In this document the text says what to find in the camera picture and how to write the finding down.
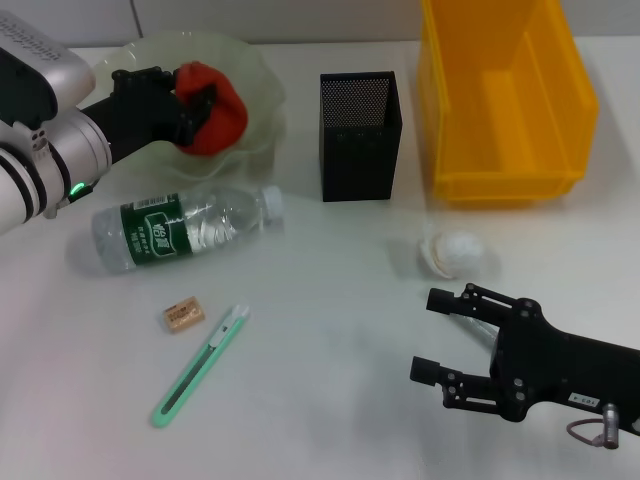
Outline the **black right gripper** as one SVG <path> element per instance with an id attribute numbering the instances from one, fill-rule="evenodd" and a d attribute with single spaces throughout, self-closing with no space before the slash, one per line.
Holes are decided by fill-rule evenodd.
<path id="1" fill-rule="evenodd" d="M 426 309 L 500 325 L 490 366 L 490 377 L 500 387 L 489 377 L 413 357 L 410 379 L 440 385 L 445 408 L 521 422 L 541 402 L 593 414 L 603 414 L 612 404 L 619 428 L 639 433 L 637 350 L 563 332 L 545 319 L 536 301 L 513 299 L 473 283 L 459 296 L 431 288 Z"/>

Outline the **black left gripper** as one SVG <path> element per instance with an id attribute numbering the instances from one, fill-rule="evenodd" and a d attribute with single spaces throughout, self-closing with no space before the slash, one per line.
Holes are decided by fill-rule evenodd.
<path id="1" fill-rule="evenodd" d="M 166 91 L 175 89 L 174 73 L 159 66 L 119 69 L 112 73 L 112 80 L 114 90 L 134 89 L 114 92 L 83 108 L 82 113 L 105 136 L 113 163 L 158 141 L 192 145 L 217 101 L 217 87 L 211 84 L 187 96 L 182 104 Z"/>

